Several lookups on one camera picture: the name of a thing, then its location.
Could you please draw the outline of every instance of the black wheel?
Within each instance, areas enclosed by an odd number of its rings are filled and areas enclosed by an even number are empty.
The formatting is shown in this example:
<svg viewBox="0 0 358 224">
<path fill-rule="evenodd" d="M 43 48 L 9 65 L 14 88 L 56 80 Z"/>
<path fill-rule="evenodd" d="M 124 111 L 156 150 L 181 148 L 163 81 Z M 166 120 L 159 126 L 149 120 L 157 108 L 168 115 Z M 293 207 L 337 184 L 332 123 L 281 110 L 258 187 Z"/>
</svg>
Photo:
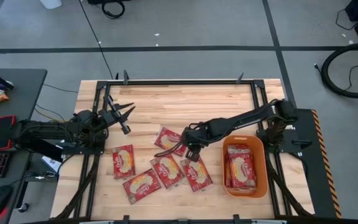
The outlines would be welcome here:
<svg viewBox="0 0 358 224">
<path fill-rule="evenodd" d="M 330 79 L 329 74 L 328 74 L 328 67 L 331 64 L 331 62 L 336 57 L 338 57 L 341 54 L 348 52 L 350 50 L 358 50 L 358 44 L 352 44 L 352 45 L 345 46 L 345 47 L 335 51 L 330 56 L 328 56 L 328 58 L 324 61 L 323 66 L 321 67 L 321 79 L 322 79 L 323 83 L 334 93 L 341 95 L 341 96 L 346 96 L 349 98 L 358 98 L 358 93 L 349 92 L 347 90 L 343 90 L 343 89 L 339 88 L 338 86 L 336 86 L 333 83 L 333 81 Z"/>
<path fill-rule="evenodd" d="M 22 203 L 22 206 L 17 209 L 20 213 L 23 213 L 29 209 L 30 205 L 28 203 Z"/>
</svg>

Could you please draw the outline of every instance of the orange plastic bin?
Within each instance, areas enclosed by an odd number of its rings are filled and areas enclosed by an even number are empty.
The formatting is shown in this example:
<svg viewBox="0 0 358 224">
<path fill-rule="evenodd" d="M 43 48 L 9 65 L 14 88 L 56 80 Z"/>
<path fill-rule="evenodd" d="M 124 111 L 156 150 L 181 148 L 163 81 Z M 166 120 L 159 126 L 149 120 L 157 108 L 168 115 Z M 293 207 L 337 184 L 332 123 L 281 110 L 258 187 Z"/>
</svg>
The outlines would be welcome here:
<svg viewBox="0 0 358 224">
<path fill-rule="evenodd" d="M 222 161 L 223 161 L 223 183 L 226 178 L 226 172 L 224 168 L 226 166 L 226 154 L 227 154 L 227 145 L 231 144 L 246 144 L 250 149 L 250 153 L 254 157 L 254 168 L 256 174 L 256 191 L 251 194 L 246 194 L 238 190 L 233 190 L 224 188 L 226 191 L 235 197 L 241 198 L 261 198 L 267 194 L 268 183 L 267 183 L 267 171 L 266 171 L 266 161 L 265 161 L 265 150 L 262 141 L 255 136 L 228 136 L 223 142 L 222 148 Z"/>
</svg>

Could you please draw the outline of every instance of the wooden table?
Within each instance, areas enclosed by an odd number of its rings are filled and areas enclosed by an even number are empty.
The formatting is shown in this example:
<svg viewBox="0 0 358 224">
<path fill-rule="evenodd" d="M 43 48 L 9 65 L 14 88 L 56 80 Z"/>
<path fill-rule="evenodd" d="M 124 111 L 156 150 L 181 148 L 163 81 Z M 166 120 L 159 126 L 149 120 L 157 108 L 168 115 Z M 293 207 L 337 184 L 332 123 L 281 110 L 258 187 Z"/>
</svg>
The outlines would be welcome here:
<svg viewBox="0 0 358 224">
<path fill-rule="evenodd" d="M 92 108 L 96 82 L 81 82 L 75 112 Z M 264 82 L 269 101 L 284 98 L 279 79 L 266 79 Z M 92 220 L 122 220 L 123 215 L 130 215 L 131 220 L 231 219 L 234 214 L 239 214 L 240 218 L 274 217 L 270 193 L 258 199 L 243 199 L 232 197 L 224 190 L 221 169 L 222 141 L 201 151 L 201 157 L 214 182 L 213 186 L 204 192 L 193 193 L 189 183 L 185 182 L 171 190 L 162 188 L 130 205 L 122 186 L 125 180 L 114 180 L 113 177 L 113 147 L 133 144 L 136 174 L 140 174 L 151 168 L 149 160 L 155 153 L 162 151 L 151 143 L 160 126 L 181 133 L 190 123 L 231 117 L 253 110 L 249 86 L 137 85 L 114 86 L 110 92 L 116 103 L 134 102 L 136 109 L 129 116 L 127 123 L 132 132 L 127 136 L 123 135 L 119 125 L 109 128 L 106 150 L 99 162 Z M 255 124 L 233 134 L 255 135 L 256 129 Z M 174 158 L 178 163 L 184 159 L 176 155 Z M 313 213 L 301 161 L 287 154 L 281 154 L 281 160 L 287 187 L 302 206 Z M 82 162 L 83 156 L 73 156 L 62 167 L 51 217 L 58 215 L 76 192 Z M 283 213 L 283 200 L 277 186 L 276 190 L 280 211 Z M 85 214 L 87 195 L 85 192 L 81 215 Z"/>
</svg>

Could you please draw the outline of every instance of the black metal frame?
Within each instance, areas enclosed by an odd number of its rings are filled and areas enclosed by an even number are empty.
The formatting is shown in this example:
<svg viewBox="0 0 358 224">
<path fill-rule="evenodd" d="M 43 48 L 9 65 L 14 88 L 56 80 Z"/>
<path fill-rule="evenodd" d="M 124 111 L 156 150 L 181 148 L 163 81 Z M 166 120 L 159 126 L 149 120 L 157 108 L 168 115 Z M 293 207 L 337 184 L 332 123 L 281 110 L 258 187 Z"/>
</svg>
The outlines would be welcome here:
<svg viewBox="0 0 358 224">
<path fill-rule="evenodd" d="M 128 78 L 126 78 L 124 81 L 114 80 L 114 81 L 98 81 L 97 82 L 96 93 L 94 96 L 94 103 L 93 103 L 93 112 L 97 112 L 97 110 L 98 110 L 101 90 L 105 89 L 104 94 L 109 95 L 111 87 L 116 86 L 116 85 L 119 85 L 119 86 L 120 85 L 250 85 L 252 99 L 253 99 L 255 108 L 259 107 L 257 88 L 260 90 L 263 104 L 268 103 L 267 94 L 266 94 L 265 85 L 264 85 L 263 80 L 235 80 L 235 79 L 231 79 L 231 80 L 129 80 Z M 106 107 L 107 107 L 107 104 L 103 100 L 103 108 L 106 109 Z M 258 125 L 259 131 L 264 130 L 264 126 L 263 126 L 262 122 L 257 123 L 257 125 Z M 280 178 L 283 180 L 283 183 L 285 183 L 285 180 L 283 178 L 283 169 L 282 169 L 282 163 L 280 160 L 279 153 L 274 153 L 273 155 L 275 158 L 277 173 L 279 174 Z M 95 156 L 94 160 L 96 161 L 96 166 L 98 166 L 99 156 Z M 79 185 L 81 185 L 83 183 L 83 181 L 86 177 L 88 163 L 89 163 L 89 155 L 84 155 Z M 93 199 L 94 199 L 94 190 L 95 190 L 95 186 L 96 186 L 96 178 L 97 178 L 97 175 L 92 180 L 90 188 L 89 188 L 89 197 L 88 197 L 87 206 L 86 206 L 86 217 L 88 217 L 88 218 L 91 217 L 91 212 L 92 212 L 92 207 L 93 207 Z M 272 198 L 273 212 L 274 212 L 275 217 L 279 217 L 281 214 L 280 214 L 280 209 L 278 206 L 277 192 L 275 190 L 275 184 L 274 184 L 274 181 L 271 176 L 268 177 L 268 184 L 269 184 L 269 189 L 270 189 L 270 196 Z M 284 195 L 283 195 L 283 201 L 284 201 L 284 205 L 285 205 L 286 215 L 292 215 L 291 206 L 288 203 L 288 200 L 284 197 Z M 79 217 L 80 210 L 81 210 L 81 203 L 78 203 L 74 210 L 74 216 L 73 216 L 74 218 Z M 250 222 L 250 220 L 240 220 L 240 219 L 238 219 L 237 221 L 239 221 L 238 223 Z M 156 222 L 165 223 L 165 222 L 172 222 L 172 220 L 136 220 L 136 222 L 137 223 L 138 222 L 139 223 L 156 223 Z M 200 222 L 200 223 L 205 223 L 205 222 L 208 222 L 208 223 L 214 223 L 214 222 L 233 223 L 233 220 L 192 220 L 191 222 L 192 223 L 198 223 L 198 222 Z"/>
</svg>

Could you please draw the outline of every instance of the smartphone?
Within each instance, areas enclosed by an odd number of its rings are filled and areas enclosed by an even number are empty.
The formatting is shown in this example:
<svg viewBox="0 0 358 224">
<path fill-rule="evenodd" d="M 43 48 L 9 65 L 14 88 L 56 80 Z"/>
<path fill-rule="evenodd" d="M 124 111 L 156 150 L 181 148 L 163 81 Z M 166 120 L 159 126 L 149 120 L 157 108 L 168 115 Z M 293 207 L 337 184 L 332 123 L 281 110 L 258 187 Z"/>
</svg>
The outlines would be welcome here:
<svg viewBox="0 0 358 224">
<path fill-rule="evenodd" d="M 15 119 L 14 115 L 0 117 L 0 150 L 10 149 L 12 146 L 11 127 Z"/>
</svg>

